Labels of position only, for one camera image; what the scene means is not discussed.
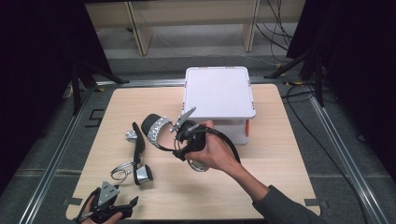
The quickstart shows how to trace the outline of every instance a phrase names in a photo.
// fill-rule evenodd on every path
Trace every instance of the wooden tabletop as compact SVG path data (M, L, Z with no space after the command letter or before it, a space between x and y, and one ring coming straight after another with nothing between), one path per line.
M252 91L257 114L250 121L248 144L237 146L242 164L262 183L276 186L297 203L315 199L277 87L256 84ZM249 196L226 174L213 169L195 172L172 153L154 147L146 137L143 163L151 168L154 180L137 186L132 175L123 182L110 177L115 167L133 160L134 144L125 140L132 123L140 127L151 113L176 121L183 92L183 87L115 90L73 197L85 201L105 180L120 185L115 205L139 196L131 219L262 218ZM67 218L76 217L81 206L69 205ZM319 214L318 206L308 208Z

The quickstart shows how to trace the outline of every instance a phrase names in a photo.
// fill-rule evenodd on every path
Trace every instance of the human arm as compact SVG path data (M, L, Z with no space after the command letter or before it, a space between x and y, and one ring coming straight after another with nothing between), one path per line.
M213 121L203 123L213 128ZM186 159L197 160L207 169L221 170L232 177L250 196L253 206L270 224L274 223L325 223L323 219L295 203L275 187L267 187L238 163L231 149L214 134L206 134L206 145L202 151L186 154Z

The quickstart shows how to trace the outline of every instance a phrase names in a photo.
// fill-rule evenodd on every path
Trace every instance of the white plastic container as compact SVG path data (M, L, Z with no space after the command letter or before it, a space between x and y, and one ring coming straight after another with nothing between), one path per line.
M182 113L196 107L190 119L212 119L234 144L248 143L248 121L256 108L246 67L192 67L184 87Z

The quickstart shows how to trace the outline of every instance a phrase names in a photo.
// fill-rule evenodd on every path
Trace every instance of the human hand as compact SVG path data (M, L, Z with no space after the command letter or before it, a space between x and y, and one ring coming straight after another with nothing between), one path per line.
M213 120L208 120L201 124L208 128L214 128ZM227 174L234 167L239 166L230 147L213 133L206 134L206 145L203 150L189 152L185 157L188 160L199 161L206 165L207 168L221 170Z
M90 200L87 203L87 206L85 206L84 208L84 214L87 214L90 212L90 208L93 202L93 199L95 198L95 196L91 197ZM116 214L114 214L111 218L108 219L108 221L104 222L104 224L115 224L117 223L117 221L119 221L122 217L122 213L118 212ZM96 224L96 222L92 221L92 219L87 218L84 221L81 222L81 224Z

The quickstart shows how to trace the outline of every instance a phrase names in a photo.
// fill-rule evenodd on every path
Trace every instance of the metal frame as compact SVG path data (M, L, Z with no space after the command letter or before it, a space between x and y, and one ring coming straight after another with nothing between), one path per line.
M314 90L311 85L306 85L305 87L308 91ZM337 130L332 124L332 120L327 114L326 109L320 106L319 102L315 98L311 98L310 101L313 107L316 109L323 127L332 140L332 144L334 145L341 162L344 164L352 184L361 196L361 200L373 222L377 224L389 223L388 218L386 217L378 202L378 199L375 197L375 194L371 190L369 184L364 179L361 170L356 165L352 156L349 154L349 151L341 139L341 136L338 134Z
M184 78L180 79L159 79L159 80L140 80L140 81L131 81L125 84L117 84L113 81L107 82L98 82L97 87L114 87L114 88L138 88L138 87L169 87L169 86L183 86ZM262 84L262 83L273 83L274 80L266 80L262 77L251 77L250 83L252 84ZM310 85L306 86L308 91L312 91L313 88ZM73 116L70 120L70 123L64 133L64 136L57 147L54 156L52 157L49 167L46 169L43 174L38 186L35 189L35 193L29 201L27 208L21 218L20 223L33 223L35 219L35 215L42 204L48 189L50 188L50 184L53 180L53 177L56 174L57 168L59 167L62 158L64 156L65 150L67 149L71 137L75 132L78 123L81 119L82 113L84 112L85 105L88 103L91 95L93 93L93 88L87 89L86 93L83 96L81 108L79 111ZM330 117L328 116L325 108L321 107L316 99L311 98L311 103L313 107L317 110L318 116L328 133L329 137L334 144L334 147L340 157L342 163L344 164L347 173L349 174L351 181L355 188L357 189L361 199L370 214L374 223L389 223L387 217L385 216L383 209L378 203L378 199L375 197L373 191L370 186L365 181L360 169L357 167L354 162L352 156L349 154L347 147L342 141L340 135L336 131L334 125Z

